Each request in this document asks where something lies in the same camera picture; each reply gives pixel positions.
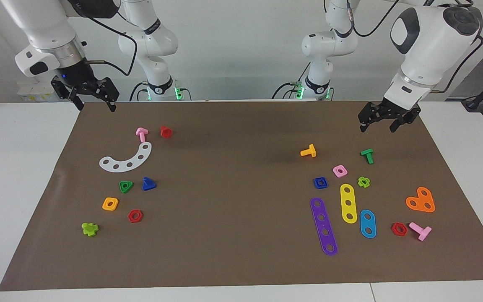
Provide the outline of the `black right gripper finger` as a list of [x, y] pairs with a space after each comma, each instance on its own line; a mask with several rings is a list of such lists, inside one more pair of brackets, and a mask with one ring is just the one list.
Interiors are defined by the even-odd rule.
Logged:
[[82, 100], [80, 99], [78, 93], [77, 93], [77, 90], [76, 89], [72, 89], [70, 92], [69, 92], [69, 101], [71, 103], [73, 103], [75, 105], [75, 107], [79, 110], [79, 111], [82, 111], [83, 108], [84, 108], [84, 103], [82, 102]]
[[107, 104], [109, 107], [109, 110], [111, 112], [115, 112], [117, 107], [116, 107], [116, 101], [119, 97], [119, 92], [117, 89], [103, 89], [102, 90], [102, 100]]

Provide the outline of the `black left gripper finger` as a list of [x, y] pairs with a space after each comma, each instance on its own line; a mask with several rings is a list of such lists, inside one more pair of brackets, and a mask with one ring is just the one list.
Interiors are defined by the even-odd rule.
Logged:
[[370, 124], [373, 123], [374, 118], [376, 118], [375, 112], [360, 112], [359, 113], [360, 131], [362, 133], [366, 132], [366, 130], [370, 126]]
[[399, 115], [389, 126], [390, 132], [394, 133], [398, 128], [403, 126], [404, 124], [410, 123], [410, 119], [406, 115]]

